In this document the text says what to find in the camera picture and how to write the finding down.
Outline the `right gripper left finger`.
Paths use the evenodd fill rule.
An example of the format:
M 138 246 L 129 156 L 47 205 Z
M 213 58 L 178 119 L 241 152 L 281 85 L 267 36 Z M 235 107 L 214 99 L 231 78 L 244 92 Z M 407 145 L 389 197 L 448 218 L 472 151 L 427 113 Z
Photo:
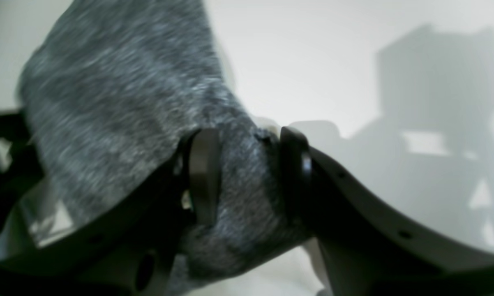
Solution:
M 217 220 L 216 129 L 182 137 L 170 159 L 88 223 L 63 222 L 31 145 L 0 173 L 0 296 L 160 296 L 185 227 Z

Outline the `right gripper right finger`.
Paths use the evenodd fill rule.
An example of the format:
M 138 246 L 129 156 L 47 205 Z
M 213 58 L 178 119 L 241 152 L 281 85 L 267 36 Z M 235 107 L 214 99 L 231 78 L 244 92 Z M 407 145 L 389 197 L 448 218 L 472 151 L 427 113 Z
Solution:
M 288 221 L 317 239 L 335 296 L 494 296 L 494 253 L 395 210 L 290 126 L 279 169 Z

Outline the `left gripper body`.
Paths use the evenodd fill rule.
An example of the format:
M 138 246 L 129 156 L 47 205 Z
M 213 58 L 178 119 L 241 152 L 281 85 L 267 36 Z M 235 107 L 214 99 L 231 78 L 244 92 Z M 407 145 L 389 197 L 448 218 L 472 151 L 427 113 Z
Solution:
M 0 112 L 0 232 L 26 193 L 44 178 L 25 112 Z

